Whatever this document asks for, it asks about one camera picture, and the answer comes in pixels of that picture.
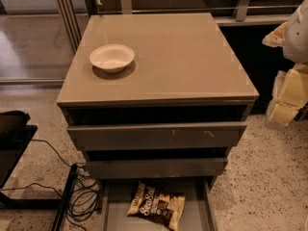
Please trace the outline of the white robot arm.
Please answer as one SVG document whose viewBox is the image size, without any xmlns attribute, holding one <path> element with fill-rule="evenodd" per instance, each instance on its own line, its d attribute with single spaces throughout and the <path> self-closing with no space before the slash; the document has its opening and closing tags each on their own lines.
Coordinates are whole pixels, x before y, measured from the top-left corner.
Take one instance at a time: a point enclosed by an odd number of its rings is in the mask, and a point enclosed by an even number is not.
<svg viewBox="0 0 308 231">
<path fill-rule="evenodd" d="M 266 35 L 262 43 L 281 47 L 284 58 L 295 64 L 287 72 L 278 71 L 267 109 L 270 123 L 288 126 L 308 103 L 308 0 L 299 5 L 288 21 Z"/>
</svg>

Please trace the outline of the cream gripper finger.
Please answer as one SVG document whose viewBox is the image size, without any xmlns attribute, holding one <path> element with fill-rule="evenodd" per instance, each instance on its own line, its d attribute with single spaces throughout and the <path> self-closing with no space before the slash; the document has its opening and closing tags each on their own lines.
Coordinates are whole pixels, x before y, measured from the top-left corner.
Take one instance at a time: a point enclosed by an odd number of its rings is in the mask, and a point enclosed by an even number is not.
<svg viewBox="0 0 308 231">
<path fill-rule="evenodd" d="M 277 28 L 275 28 L 263 38 L 262 43 L 268 47 L 282 47 L 286 26 L 286 22 L 280 24 Z"/>
<path fill-rule="evenodd" d="M 269 104 L 269 120 L 271 122 L 288 126 L 297 115 L 298 110 L 277 103 Z"/>
</svg>

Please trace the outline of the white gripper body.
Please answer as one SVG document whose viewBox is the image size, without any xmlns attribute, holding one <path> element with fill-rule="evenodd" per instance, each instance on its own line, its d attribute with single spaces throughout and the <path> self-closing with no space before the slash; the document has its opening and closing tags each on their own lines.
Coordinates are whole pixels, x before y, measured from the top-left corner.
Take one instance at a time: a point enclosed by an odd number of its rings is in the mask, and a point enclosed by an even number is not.
<svg viewBox="0 0 308 231">
<path fill-rule="evenodd" d="M 285 77 L 278 95 L 282 104 L 303 108 L 308 102 L 308 64 L 295 64 Z"/>
</svg>

